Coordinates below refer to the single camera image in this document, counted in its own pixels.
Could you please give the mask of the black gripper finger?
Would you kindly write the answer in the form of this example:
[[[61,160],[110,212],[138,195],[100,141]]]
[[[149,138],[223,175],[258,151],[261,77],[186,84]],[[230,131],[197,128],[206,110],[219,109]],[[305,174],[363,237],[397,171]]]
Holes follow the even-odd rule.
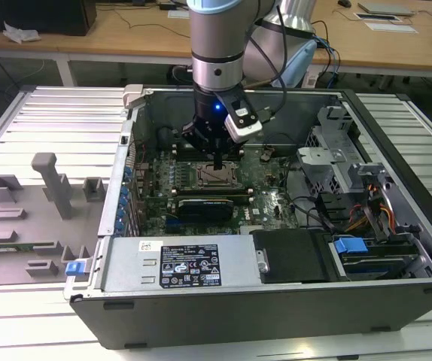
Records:
[[[220,169],[220,149],[216,138],[204,121],[192,121],[182,127],[181,135],[200,153],[213,161],[215,170]]]
[[[234,143],[228,131],[221,131],[218,134],[218,169],[223,167],[225,159],[233,159],[237,154],[237,144]]]

